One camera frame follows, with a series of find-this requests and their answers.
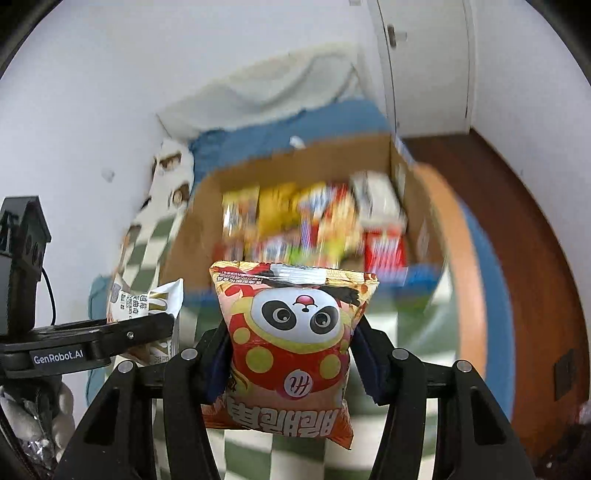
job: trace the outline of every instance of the white blanket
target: white blanket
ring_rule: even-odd
[[[158,113],[168,134],[189,140],[295,115],[347,98],[372,98],[361,49],[325,44],[296,50],[215,80]]]

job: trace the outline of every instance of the snack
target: snack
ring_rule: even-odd
[[[252,246],[250,261],[289,263],[294,241],[287,235],[277,235]]]
[[[347,185],[335,187],[335,193],[318,228],[318,243],[339,258],[361,254],[363,230],[355,210],[355,200]]]
[[[255,262],[210,268],[232,340],[231,378],[206,427],[326,437],[350,448],[349,344],[373,274]]]
[[[296,191],[295,183],[283,183],[261,190],[257,221],[258,239],[278,235],[298,224],[300,216],[291,208],[291,199]]]
[[[222,197],[223,238],[253,238],[256,229],[256,207],[259,187],[227,192]]]
[[[228,240],[215,245],[214,260],[239,261],[244,258],[244,243],[240,240]]]
[[[129,293],[117,282],[111,288],[107,303],[107,322],[123,322],[154,313],[166,312],[174,316],[173,336],[152,342],[148,348],[134,348],[129,354],[142,364],[167,362],[178,351],[178,314],[183,305],[183,279],[167,283],[146,293]]]
[[[326,245],[313,249],[294,248],[288,263],[303,267],[339,268],[342,250],[331,251]]]
[[[376,171],[360,171],[351,176],[359,209],[359,223],[366,230],[396,228],[402,235],[407,218],[389,177]]]
[[[396,230],[372,231],[365,234],[365,270],[389,277],[407,266],[402,236]]]
[[[320,220],[332,199],[334,190],[326,183],[316,183],[293,199],[293,209],[300,217],[300,248],[306,254],[316,248]]]

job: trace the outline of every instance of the panda snack bag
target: panda snack bag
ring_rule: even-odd
[[[232,341],[224,395],[206,427],[325,437],[350,448],[349,344],[374,274],[258,262],[210,268]]]

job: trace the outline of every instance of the panda face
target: panda face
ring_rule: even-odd
[[[251,317],[263,331],[298,343],[323,343],[340,333],[336,300],[314,288],[266,288],[252,301]]]

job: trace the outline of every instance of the screw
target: screw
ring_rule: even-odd
[[[472,370],[472,364],[470,362],[468,362],[467,360],[460,360],[456,364],[456,367],[460,372],[464,372],[464,373],[468,373],[470,370]]]
[[[406,360],[408,358],[408,350],[404,348],[395,348],[392,355],[396,360]]]
[[[126,360],[125,362],[121,362],[118,366],[117,366],[117,370],[119,370],[122,374],[126,374],[128,372],[131,372],[131,369],[134,367],[134,363]]]
[[[183,360],[193,360],[197,356],[197,351],[194,348],[187,348],[181,352]]]

